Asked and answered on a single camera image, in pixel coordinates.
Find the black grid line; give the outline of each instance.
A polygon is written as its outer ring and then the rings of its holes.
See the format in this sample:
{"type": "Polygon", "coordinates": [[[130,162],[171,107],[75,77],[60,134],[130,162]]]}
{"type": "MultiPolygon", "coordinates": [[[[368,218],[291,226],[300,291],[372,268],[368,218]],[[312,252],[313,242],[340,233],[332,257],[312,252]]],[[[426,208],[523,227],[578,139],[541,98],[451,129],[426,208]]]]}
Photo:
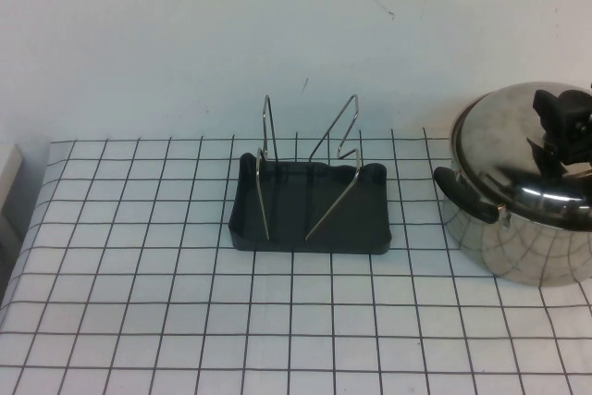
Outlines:
{"type": "MultiPolygon", "coordinates": [[[[55,370],[66,370],[67,368],[63,365],[42,365],[42,364],[27,364],[26,366],[23,364],[5,364],[1,366],[2,368],[9,368],[9,369],[55,369],[55,370]]],[[[241,372],[242,367],[154,367],[154,366],[112,366],[112,367],[102,367],[98,365],[73,365],[68,367],[68,369],[75,369],[75,370],[145,370],[145,371],[154,371],[154,370],[177,370],[177,371],[234,371],[234,372],[241,372]]],[[[285,373],[286,369],[277,368],[277,367],[247,367],[245,369],[247,372],[254,371],[254,372],[281,372],[285,373]]],[[[331,370],[327,369],[292,369],[292,372],[316,372],[316,373],[331,373],[331,370]]],[[[375,374],[376,370],[368,370],[368,369],[338,369],[336,370],[337,374],[375,374]]],[[[416,375],[423,375],[423,370],[383,370],[384,374],[416,374],[416,375]]],[[[493,375],[493,376],[518,376],[515,372],[487,372],[486,374],[481,372],[467,372],[467,371],[441,371],[441,370],[433,370],[429,372],[430,375],[493,375]]],[[[528,376],[592,376],[592,372],[522,372],[522,375],[528,376]]]]}
{"type": "MultiPolygon", "coordinates": [[[[105,302],[105,304],[110,304],[110,305],[123,305],[125,304],[124,302],[105,302]]],[[[148,305],[163,305],[165,306],[167,303],[166,302],[148,302],[148,305]]],[[[206,305],[206,302],[182,302],[181,304],[197,304],[197,305],[206,305]]],[[[240,305],[247,305],[246,302],[237,302],[237,304],[240,305]]],[[[301,304],[301,305],[316,305],[318,306],[319,304],[301,304]]],[[[347,306],[351,306],[352,304],[335,304],[336,307],[339,307],[340,305],[347,305],[347,306]]],[[[4,331],[1,332],[0,335],[2,336],[8,336],[8,335],[23,335],[23,336],[30,336],[31,333],[30,332],[20,332],[20,331],[4,331]]],[[[74,334],[72,333],[68,333],[68,332],[43,332],[43,335],[52,335],[52,336],[66,336],[66,337],[71,337],[74,334]]],[[[125,337],[154,337],[154,336],[159,336],[160,334],[158,332],[130,332],[130,333],[122,333],[120,336],[122,338],[125,337]]],[[[203,334],[201,333],[163,333],[162,336],[163,337],[193,337],[193,336],[199,336],[201,337],[203,334]]],[[[86,333],[80,333],[78,335],[81,338],[84,337],[115,337],[117,336],[117,333],[109,333],[109,332],[86,332],[86,333]]],[[[208,337],[244,337],[245,334],[244,333],[208,333],[207,334],[208,337]]],[[[331,335],[331,334],[318,334],[318,333],[292,333],[291,335],[287,334],[287,333],[249,333],[250,337],[281,337],[281,338],[288,338],[288,337],[292,337],[292,338],[299,338],[299,337],[315,337],[315,338],[359,338],[359,339],[375,339],[376,335],[375,334],[368,334],[368,335],[363,335],[363,334],[339,334],[336,333],[335,335],[331,335]]],[[[380,338],[390,338],[390,339],[420,339],[419,336],[417,335],[380,335],[380,338]]],[[[546,337],[541,337],[541,336],[513,336],[514,339],[542,339],[542,340],[547,340],[547,339],[569,339],[569,340],[592,340],[592,337],[553,337],[551,335],[546,336],[546,337]]],[[[508,337],[506,336],[466,336],[466,337],[461,337],[461,336],[439,336],[439,335],[422,335],[421,339],[475,339],[475,340],[479,340],[479,339],[508,339],[508,337]]],[[[2,367],[6,367],[9,364],[0,364],[0,368],[2,367]]]]}
{"type": "MultiPolygon", "coordinates": [[[[364,145],[362,144],[362,131],[360,130],[360,159],[362,166],[364,166],[364,145]]],[[[376,293],[374,289],[374,271],[372,269],[372,254],[368,254],[368,267],[370,270],[370,289],[372,291],[372,315],[374,317],[374,331],[376,337],[376,363],[378,367],[378,386],[380,387],[380,394],[384,394],[384,386],[382,383],[382,365],[380,363],[380,336],[378,334],[378,316],[376,314],[376,293]]]]}
{"type": "Polygon", "coordinates": [[[584,296],[584,301],[586,301],[586,305],[588,306],[588,310],[590,311],[590,315],[592,315],[592,305],[590,305],[590,300],[588,300],[586,292],[584,291],[584,286],[582,286],[581,282],[578,282],[577,285],[579,286],[580,291],[582,291],[582,296],[584,296]]]}
{"type": "MultiPolygon", "coordinates": [[[[197,151],[197,159],[195,159],[195,169],[193,170],[193,181],[191,182],[191,190],[190,190],[190,198],[193,195],[193,188],[195,187],[195,177],[197,176],[197,169],[199,168],[200,164],[200,154],[202,152],[202,144],[204,143],[203,140],[200,141],[199,148],[197,151]]],[[[175,288],[175,280],[178,276],[177,270],[179,268],[179,259],[181,257],[181,246],[183,245],[183,240],[185,238],[185,229],[187,228],[187,218],[189,217],[189,211],[191,208],[191,201],[187,202],[187,210],[185,211],[185,222],[183,224],[183,229],[181,230],[181,237],[179,240],[179,248],[177,249],[177,257],[175,258],[175,269],[173,272],[173,278],[170,281],[170,289],[168,290],[168,299],[166,301],[166,309],[165,309],[165,316],[163,317],[163,326],[160,330],[160,338],[158,339],[158,346],[156,348],[156,357],[154,358],[154,371],[152,372],[152,376],[150,378],[150,388],[148,393],[151,394],[154,388],[154,378],[156,377],[156,367],[158,366],[158,359],[160,358],[160,350],[163,345],[163,337],[165,336],[165,327],[167,325],[167,317],[168,317],[168,310],[171,304],[171,298],[173,296],[173,289],[175,288]]]]}
{"type": "MultiPolygon", "coordinates": [[[[425,150],[427,152],[427,162],[429,163],[429,169],[432,172],[432,176],[433,176],[434,175],[434,168],[432,166],[432,160],[429,157],[429,143],[427,143],[426,129],[424,129],[424,136],[425,136],[425,150]]],[[[436,194],[436,196],[438,196],[438,186],[436,185],[435,181],[433,181],[433,185],[434,185],[434,193],[436,194]]],[[[450,267],[450,276],[452,277],[452,286],[454,287],[454,296],[456,298],[456,303],[459,305],[459,317],[461,318],[462,334],[465,336],[464,345],[466,347],[466,354],[467,354],[467,357],[469,358],[469,367],[471,369],[471,372],[474,372],[473,360],[471,358],[471,350],[469,348],[469,340],[466,338],[466,328],[464,326],[463,311],[461,310],[461,300],[459,299],[459,291],[456,286],[456,276],[454,275],[454,268],[452,267],[452,258],[450,257],[450,248],[448,245],[448,238],[446,237],[446,228],[444,227],[444,218],[442,217],[442,208],[440,207],[440,205],[438,205],[438,214],[439,214],[440,223],[442,226],[442,235],[444,236],[444,243],[446,245],[446,255],[448,256],[448,264],[450,267]]],[[[475,379],[475,375],[472,375],[472,378],[473,378],[473,386],[475,388],[475,394],[477,394],[478,391],[477,391],[477,382],[475,379]]]]}
{"type": "MultiPolygon", "coordinates": [[[[298,161],[298,131],[294,136],[294,162],[298,161]]],[[[288,311],[288,385],[286,394],[290,395],[291,372],[292,372],[292,310],[294,306],[294,252],[290,253],[290,308],[288,311]]]]}
{"type": "MultiPolygon", "coordinates": [[[[76,146],[76,143],[72,143],[72,148],[70,149],[70,153],[72,153],[72,151],[74,150],[74,147],[76,146]]],[[[107,146],[107,142],[104,142],[103,145],[103,151],[101,152],[101,156],[103,156],[103,153],[105,152],[105,148],[107,146]]],[[[92,179],[91,179],[91,184],[93,183],[94,177],[96,176],[96,172],[99,170],[99,165],[100,162],[97,162],[96,165],[96,169],[94,170],[93,174],[92,174],[92,179]]],[[[64,164],[64,168],[62,169],[61,173],[60,173],[60,178],[63,176],[64,171],[66,171],[66,167],[68,166],[68,162],[66,162],[64,164]]],[[[78,221],[80,220],[80,216],[82,215],[82,212],[84,211],[84,204],[80,206],[80,211],[78,212],[78,216],[76,218],[76,222],[78,223],[78,221]]],[[[74,237],[74,231],[76,228],[76,224],[74,225],[74,228],[72,229],[72,232],[70,233],[69,239],[68,239],[68,244],[70,244],[72,242],[72,238],[74,237]]],[[[27,365],[27,362],[29,361],[29,358],[31,357],[31,351],[33,349],[33,345],[35,344],[35,341],[37,340],[37,335],[39,333],[39,328],[41,327],[41,323],[43,322],[43,316],[45,315],[45,311],[47,310],[47,306],[49,305],[49,302],[51,300],[52,294],[54,293],[54,289],[56,288],[56,283],[57,283],[57,279],[59,278],[59,271],[62,268],[62,265],[64,264],[64,260],[66,259],[66,249],[64,250],[64,254],[62,255],[62,258],[60,260],[59,266],[57,268],[57,273],[55,274],[53,283],[52,283],[52,287],[49,290],[49,293],[47,294],[47,300],[45,301],[44,305],[43,305],[43,309],[41,312],[41,316],[39,317],[39,322],[37,323],[37,328],[35,328],[35,332],[33,333],[33,338],[31,339],[31,344],[29,345],[29,349],[27,350],[27,356],[25,357],[25,361],[23,363],[23,369],[21,369],[20,373],[18,374],[18,379],[17,379],[17,383],[15,384],[14,390],[13,390],[13,395],[17,393],[17,390],[19,389],[19,384],[20,384],[20,380],[22,379],[22,374],[24,372],[24,366],[27,365]]]]}
{"type": "MultiPolygon", "coordinates": [[[[140,140],[136,141],[135,147],[134,147],[134,151],[132,154],[132,159],[133,156],[136,154],[136,151],[138,150],[138,143],[140,142],[140,140]]],[[[116,207],[116,211],[113,214],[113,221],[115,221],[116,215],[117,215],[117,211],[119,210],[119,204],[121,203],[121,197],[123,196],[123,193],[125,192],[125,188],[126,188],[126,184],[127,184],[127,178],[130,176],[130,172],[131,172],[131,163],[129,164],[129,169],[128,169],[128,175],[126,176],[126,182],[124,182],[123,187],[121,189],[121,194],[119,195],[119,202],[117,203],[117,207],[116,207]]],[[[70,353],[68,355],[68,361],[66,363],[66,368],[69,367],[71,361],[72,361],[72,355],[74,354],[74,349],[76,348],[76,344],[78,343],[78,338],[80,336],[80,329],[82,328],[82,323],[84,322],[84,316],[86,316],[86,311],[88,309],[88,306],[90,304],[90,299],[91,296],[93,295],[93,290],[94,290],[94,285],[96,283],[96,279],[99,275],[99,270],[101,269],[101,263],[103,262],[103,258],[105,256],[105,251],[107,248],[107,244],[109,243],[109,237],[111,236],[111,231],[113,230],[113,225],[111,225],[111,227],[109,228],[109,231],[107,233],[107,237],[105,239],[105,246],[101,249],[101,257],[99,258],[99,264],[96,267],[96,270],[94,272],[94,274],[92,274],[92,284],[91,284],[91,288],[89,290],[89,294],[87,297],[86,302],[84,303],[84,308],[82,309],[82,315],[80,316],[80,322],[78,324],[78,327],[76,329],[76,335],[74,336],[74,341],[72,342],[72,347],[70,349],[70,353]]],[[[68,251],[64,252],[64,257],[66,257],[66,255],[68,254],[68,251]]],[[[60,381],[59,384],[59,390],[57,393],[61,393],[62,388],[64,387],[64,382],[66,381],[66,375],[68,374],[68,370],[66,370],[66,372],[64,372],[64,375],[62,376],[62,380],[60,381]]]]}
{"type": "MultiPolygon", "coordinates": [[[[168,143],[166,144],[166,153],[168,153],[168,149],[170,147],[170,139],[168,140],[168,143]]],[[[138,270],[140,268],[140,262],[142,261],[142,254],[144,251],[144,246],[146,245],[146,239],[148,238],[148,229],[150,228],[150,223],[152,221],[152,217],[154,215],[154,207],[156,206],[156,196],[158,195],[158,191],[160,190],[160,184],[161,184],[161,180],[163,177],[163,174],[165,173],[165,166],[166,163],[163,163],[162,169],[160,170],[160,179],[158,180],[158,185],[156,186],[156,195],[154,196],[154,202],[152,204],[152,208],[150,210],[150,216],[148,218],[148,224],[146,226],[146,231],[144,233],[144,237],[142,240],[142,246],[140,248],[140,254],[138,255],[138,262],[136,263],[136,269],[134,271],[133,274],[133,278],[131,280],[131,287],[129,288],[129,294],[128,294],[128,300],[126,303],[126,307],[123,311],[123,316],[121,317],[121,324],[119,326],[119,333],[117,335],[117,340],[115,343],[115,349],[113,350],[113,356],[111,357],[111,365],[109,366],[109,370],[107,371],[107,377],[105,379],[105,386],[103,388],[103,395],[105,395],[107,393],[107,388],[109,387],[109,380],[111,378],[111,374],[112,374],[112,370],[113,370],[113,366],[115,364],[115,360],[117,357],[117,349],[119,347],[119,341],[121,339],[121,333],[123,332],[123,326],[125,325],[126,322],[126,317],[128,315],[128,309],[130,308],[130,301],[131,301],[131,294],[133,293],[133,288],[134,285],[136,283],[136,277],[138,276],[138,270]]]]}
{"type": "MultiPolygon", "coordinates": [[[[232,139],[230,140],[230,154],[228,156],[228,172],[227,172],[227,182],[226,182],[226,187],[224,189],[224,199],[226,201],[226,196],[228,194],[228,179],[230,178],[230,168],[232,166],[232,149],[234,148],[234,136],[232,137],[232,139]]],[[[226,202],[222,203],[222,212],[220,214],[220,225],[218,228],[218,237],[217,237],[217,242],[216,242],[216,254],[214,256],[214,268],[212,270],[212,280],[210,282],[210,294],[209,294],[209,299],[207,302],[207,310],[205,312],[205,322],[203,324],[203,341],[202,341],[202,349],[200,351],[200,370],[197,371],[197,377],[195,378],[195,391],[194,394],[197,395],[198,391],[199,391],[199,387],[200,387],[200,376],[201,376],[201,368],[202,368],[202,363],[204,362],[204,350],[205,350],[205,342],[206,342],[206,335],[207,335],[207,324],[210,318],[210,308],[212,306],[212,296],[214,293],[214,281],[216,279],[216,266],[217,266],[217,261],[218,261],[218,253],[219,253],[219,247],[220,247],[220,239],[222,237],[222,228],[224,227],[224,208],[225,208],[226,202]]]]}
{"type": "MultiPolygon", "coordinates": [[[[294,275],[297,277],[327,277],[330,275],[294,275]]],[[[365,275],[336,275],[338,277],[364,277],[365,275]]],[[[380,275],[386,278],[393,278],[398,277],[397,275],[380,275]]],[[[435,275],[423,275],[421,278],[449,278],[449,277],[442,277],[442,276],[435,276],[435,275]]],[[[476,278],[476,277],[456,277],[456,278],[476,278]]],[[[129,305],[142,305],[142,304],[166,304],[165,301],[141,301],[141,302],[129,302],[129,305]]],[[[204,302],[172,302],[171,305],[182,305],[182,304],[208,304],[211,303],[212,305],[217,304],[246,304],[246,302],[217,302],[217,301],[204,301],[204,302]]],[[[14,304],[45,304],[43,301],[17,301],[14,304]]],[[[76,302],[76,301],[51,301],[51,304],[60,305],[60,304],[67,304],[67,305],[83,305],[86,302],[76,302]]],[[[89,305],[101,305],[101,304],[125,304],[125,302],[89,302],[89,305]]],[[[274,304],[274,305],[290,305],[288,302],[252,302],[252,305],[256,304],[274,304]]],[[[293,302],[292,305],[321,305],[321,306],[330,306],[330,302],[293,302]]],[[[340,306],[340,305],[357,305],[360,307],[372,307],[371,302],[334,302],[333,305],[340,306]]],[[[377,302],[377,307],[468,307],[468,308],[483,308],[483,309],[500,309],[501,307],[496,304],[433,304],[433,303],[418,303],[418,304],[411,304],[411,303],[384,303],[384,302],[377,302]]],[[[545,307],[542,305],[504,305],[506,309],[544,309],[545,307]]],[[[568,305],[553,305],[551,308],[553,309],[571,309],[576,307],[588,307],[587,304],[568,304],[568,305]]]]}
{"type": "Polygon", "coordinates": [[[510,323],[508,323],[508,315],[506,314],[506,309],[503,305],[503,300],[501,299],[501,292],[500,286],[498,285],[498,277],[493,277],[493,282],[496,284],[496,293],[498,294],[499,300],[499,307],[501,307],[501,315],[503,316],[503,324],[506,327],[506,331],[508,332],[508,339],[510,340],[510,345],[512,346],[512,356],[514,358],[514,364],[516,365],[516,370],[518,371],[518,380],[520,381],[520,389],[522,393],[526,394],[526,389],[524,388],[524,382],[522,380],[522,374],[520,372],[520,363],[518,363],[518,355],[516,353],[516,347],[514,346],[514,337],[512,336],[512,332],[510,331],[510,323]]]}
{"type": "Polygon", "coordinates": [[[249,307],[247,308],[247,330],[244,338],[244,356],[242,358],[242,376],[240,378],[240,395],[244,393],[244,378],[247,373],[247,355],[249,353],[249,329],[251,327],[251,309],[253,308],[253,284],[255,281],[255,263],[257,261],[257,252],[253,252],[253,266],[251,273],[251,289],[249,290],[249,307]]]}
{"type": "MultiPolygon", "coordinates": [[[[327,134],[327,164],[331,166],[331,135],[327,134]]],[[[329,254],[331,278],[331,347],[333,349],[333,395],[337,395],[337,357],[335,354],[335,280],[333,279],[333,253],[329,254]]]]}
{"type": "MultiPolygon", "coordinates": [[[[329,138],[332,141],[341,141],[341,138],[329,138]]],[[[302,137],[300,138],[301,141],[318,141],[318,137],[302,137]]],[[[396,138],[395,141],[423,141],[425,138],[424,137],[417,137],[417,138],[396,138]]],[[[447,141],[448,138],[443,138],[443,137],[428,137],[427,138],[429,141],[447,141]]],[[[377,137],[373,137],[373,138],[365,138],[365,141],[390,141],[389,137],[384,137],[384,138],[377,138],[377,137]]],[[[105,142],[104,139],[77,139],[77,140],[64,140],[64,141],[54,141],[52,142],[52,144],[59,144],[59,143],[69,143],[69,142],[105,142]]],[[[110,142],[136,142],[136,139],[109,139],[110,142]]],[[[163,139],[144,139],[142,138],[143,142],[162,142],[162,141],[167,141],[167,140],[163,140],[163,139]]],[[[172,142],[199,142],[199,141],[204,141],[204,142],[210,142],[210,141],[217,141],[217,142],[230,142],[230,141],[253,141],[253,142],[260,142],[261,138],[242,138],[242,137],[236,137],[236,136],[232,136],[231,138],[205,138],[204,136],[201,136],[199,138],[171,138],[172,142]]],[[[293,141],[293,139],[291,137],[283,137],[283,136],[277,136],[276,137],[276,141],[293,141]]]]}
{"type": "Polygon", "coordinates": [[[547,319],[549,320],[549,324],[551,326],[551,332],[553,333],[553,339],[555,341],[555,348],[557,349],[557,354],[559,355],[559,361],[561,362],[561,369],[563,369],[563,373],[565,374],[565,381],[567,382],[567,389],[570,390],[570,395],[574,395],[574,390],[572,389],[572,383],[570,382],[570,378],[568,378],[567,371],[565,369],[565,362],[563,361],[563,356],[561,355],[561,348],[559,347],[559,342],[557,341],[557,334],[555,333],[555,326],[553,325],[551,313],[549,312],[549,308],[547,307],[547,303],[545,302],[545,295],[543,295],[542,288],[540,288],[540,287],[538,288],[538,293],[540,294],[540,299],[542,300],[543,307],[545,308],[545,314],[547,315],[547,319]]]}
{"type": "MultiPolygon", "coordinates": [[[[390,134],[392,136],[392,154],[393,154],[393,162],[395,163],[395,170],[397,171],[397,177],[399,176],[399,162],[397,161],[397,147],[395,144],[395,139],[394,139],[394,134],[392,132],[392,130],[390,131],[390,134]]],[[[398,187],[399,187],[399,196],[402,196],[401,193],[401,183],[397,181],[398,187]]],[[[430,391],[430,387],[429,387],[429,377],[428,377],[428,372],[427,372],[427,360],[426,360],[426,348],[424,347],[424,338],[423,338],[423,334],[422,334],[422,323],[421,323],[421,318],[419,317],[419,306],[417,304],[417,289],[415,287],[415,275],[413,274],[413,264],[412,264],[412,260],[411,260],[411,253],[409,252],[409,236],[407,234],[407,226],[405,224],[405,210],[403,208],[403,204],[401,202],[401,216],[403,219],[403,234],[405,235],[405,244],[407,245],[407,260],[409,261],[409,270],[410,270],[410,274],[411,274],[411,283],[412,283],[412,288],[413,288],[413,302],[414,302],[414,306],[415,306],[415,316],[417,318],[417,331],[419,333],[419,342],[420,342],[420,346],[422,349],[422,359],[424,361],[424,375],[425,375],[425,388],[427,390],[427,395],[430,395],[431,391],[430,391]]]]}

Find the pot handle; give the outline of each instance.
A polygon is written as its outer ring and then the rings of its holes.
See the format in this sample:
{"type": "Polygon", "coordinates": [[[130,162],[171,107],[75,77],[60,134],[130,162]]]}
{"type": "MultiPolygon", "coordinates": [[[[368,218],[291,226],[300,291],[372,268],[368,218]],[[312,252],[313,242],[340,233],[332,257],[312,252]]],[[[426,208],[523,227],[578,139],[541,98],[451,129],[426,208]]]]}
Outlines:
{"type": "Polygon", "coordinates": [[[470,216],[488,224],[494,224],[500,218],[498,207],[484,203],[475,190],[460,184],[453,170],[445,167],[436,168],[434,180],[446,197],[470,216]]]}

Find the stainless steel pot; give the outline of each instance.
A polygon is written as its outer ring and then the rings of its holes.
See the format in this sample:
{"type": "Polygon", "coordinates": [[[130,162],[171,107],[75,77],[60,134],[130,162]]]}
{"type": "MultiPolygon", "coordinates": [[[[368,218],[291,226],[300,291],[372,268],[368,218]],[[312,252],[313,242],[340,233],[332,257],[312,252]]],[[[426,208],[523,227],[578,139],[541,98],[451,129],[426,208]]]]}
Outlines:
{"type": "Polygon", "coordinates": [[[592,276],[592,96],[524,83],[477,99],[457,117],[452,166],[434,179],[444,223],[495,275],[537,286],[592,276]]]}

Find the white wall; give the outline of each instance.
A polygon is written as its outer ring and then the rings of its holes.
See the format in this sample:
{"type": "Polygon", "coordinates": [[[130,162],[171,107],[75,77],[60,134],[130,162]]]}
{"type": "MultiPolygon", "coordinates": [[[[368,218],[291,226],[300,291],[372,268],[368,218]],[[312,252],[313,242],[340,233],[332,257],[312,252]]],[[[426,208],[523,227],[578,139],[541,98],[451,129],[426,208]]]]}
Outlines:
{"type": "Polygon", "coordinates": [[[265,93],[285,131],[325,126],[351,93],[363,128],[388,129],[448,125],[519,81],[586,86],[591,5],[0,0],[0,137],[21,144],[27,179],[9,213],[26,225],[50,140],[258,134],[265,93]]]}

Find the lid handle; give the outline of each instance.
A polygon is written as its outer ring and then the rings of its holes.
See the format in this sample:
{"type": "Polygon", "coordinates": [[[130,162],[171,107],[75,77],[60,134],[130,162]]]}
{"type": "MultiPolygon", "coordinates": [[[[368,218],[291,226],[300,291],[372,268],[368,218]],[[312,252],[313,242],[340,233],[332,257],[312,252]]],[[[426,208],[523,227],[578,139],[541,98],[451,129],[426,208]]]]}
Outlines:
{"type": "Polygon", "coordinates": [[[592,95],[568,90],[559,97],[537,90],[533,108],[545,129],[545,148],[564,165],[592,161],[592,95]]]}

